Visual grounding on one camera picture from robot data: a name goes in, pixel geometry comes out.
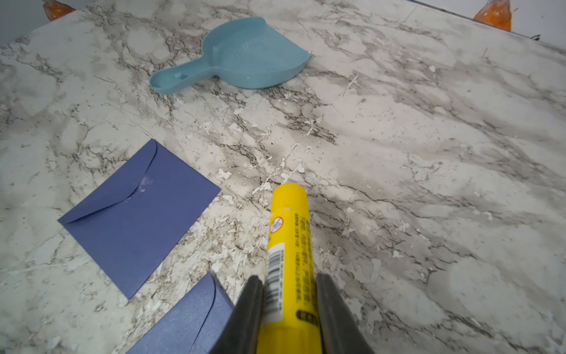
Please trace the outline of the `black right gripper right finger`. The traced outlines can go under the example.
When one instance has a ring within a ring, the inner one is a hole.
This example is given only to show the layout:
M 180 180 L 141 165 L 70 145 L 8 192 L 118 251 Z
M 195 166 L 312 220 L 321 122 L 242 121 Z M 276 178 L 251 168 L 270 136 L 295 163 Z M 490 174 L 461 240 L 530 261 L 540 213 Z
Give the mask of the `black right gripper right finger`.
M 315 280 L 323 353 L 373 354 L 330 275 L 318 274 Z

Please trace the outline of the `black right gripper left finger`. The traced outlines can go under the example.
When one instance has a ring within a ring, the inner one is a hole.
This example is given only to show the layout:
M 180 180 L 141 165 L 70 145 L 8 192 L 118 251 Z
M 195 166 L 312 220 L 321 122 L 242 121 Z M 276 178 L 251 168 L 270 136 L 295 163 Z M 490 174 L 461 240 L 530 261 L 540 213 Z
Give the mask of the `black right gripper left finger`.
M 210 351 L 211 354 L 256 353 L 262 301 L 262 280 L 253 275 L 246 282 L 221 336 Z

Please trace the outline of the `yellow glue stick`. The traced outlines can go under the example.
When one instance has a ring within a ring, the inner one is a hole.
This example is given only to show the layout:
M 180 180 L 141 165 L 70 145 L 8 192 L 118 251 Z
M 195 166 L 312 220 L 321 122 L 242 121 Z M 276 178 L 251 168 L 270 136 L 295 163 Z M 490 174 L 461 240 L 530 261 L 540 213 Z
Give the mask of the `yellow glue stick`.
M 305 189 L 274 191 L 258 353 L 322 353 L 321 326 Z

